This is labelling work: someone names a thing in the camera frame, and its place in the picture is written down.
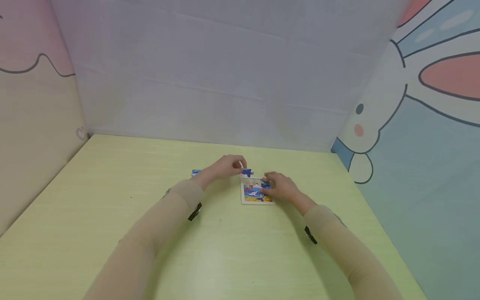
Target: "beige sleeve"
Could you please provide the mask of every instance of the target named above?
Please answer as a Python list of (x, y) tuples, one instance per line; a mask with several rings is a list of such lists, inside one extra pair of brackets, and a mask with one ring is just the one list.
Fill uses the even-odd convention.
[(347, 277), (356, 300), (403, 299), (375, 255), (330, 209), (315, 206), (304, 219), (311, 234)]
[(155, 203), (119, 241), (84, 296), (85, 300), (141, 299), (155, 257), (203, 195), (192, 180), (183, 180)]

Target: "wood grain surface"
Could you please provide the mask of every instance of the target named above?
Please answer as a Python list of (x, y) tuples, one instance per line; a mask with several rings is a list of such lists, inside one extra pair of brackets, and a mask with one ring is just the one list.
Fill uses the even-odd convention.
[[(0, 239), (1, 298), (80, 299), (135, 220), (223, 154), (244, 155), (256, 175), (290, 176), (370, 247), (405, 299), (426, 299), (336, 154), (108, 135), (94, 135)], [(353, 299), (301, 216), (284, 203), (242, 205), (239, 180), (209, 187), (158, 258), (146, 299)]]

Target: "light green table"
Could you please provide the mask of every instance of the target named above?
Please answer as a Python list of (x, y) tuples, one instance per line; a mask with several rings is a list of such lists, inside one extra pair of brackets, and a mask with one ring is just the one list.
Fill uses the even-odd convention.
[[(95, 135), (0, 238), (2, 299), (80, 299), (117, 241), (170, 186), (223, 154), (288, 174), (378, 256), (405, 299), (425, 296), (335, 154)], [(241, 205), (215, 183), (159, 258), (147, 299), (352, 299), (285, 204)]]

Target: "person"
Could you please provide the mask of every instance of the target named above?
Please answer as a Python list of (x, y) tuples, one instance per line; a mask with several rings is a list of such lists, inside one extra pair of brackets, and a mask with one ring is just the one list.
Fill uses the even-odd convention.
[[(226, 155), (169, 189), (119, 241), (84, 299), (141, 299), (156, 256), (196, 209), (206, 187), (239, 175), (242, 167), (247, 167), (243, 156)], [(356, 300), (402, 299), (381, 263), (330, 209), (318, 205), (281, 173), (267, 172), (264, 181), (272, 187), (262, 189), (263, 193), (291, 203), (303, 215), (311, 234), (348, 279)]]

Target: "black clip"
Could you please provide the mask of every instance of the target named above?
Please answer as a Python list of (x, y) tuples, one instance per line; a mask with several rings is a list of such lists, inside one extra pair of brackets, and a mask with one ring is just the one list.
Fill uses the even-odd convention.
[(308, 228), (308, 226), (305, 226), (305, 232), (307, 233), (307, 237), (316, 245), (318, 244), (317, 243), (317, 240), (312, 236), (312, 234), (310, 233), (310, 229)]
[(198, 216), (198, 213), (200, 212), (200, 209), (202, 208), (202, 204), (199, 203), (197, 205), (197, 208), (195, 208), (195, 210), (193, 211), (193, 213), (190, 215), (190, 217), (188, 217), (188, 220), (189, 221), (192, 221), (193, 219), (195, 219), (196, 216)]

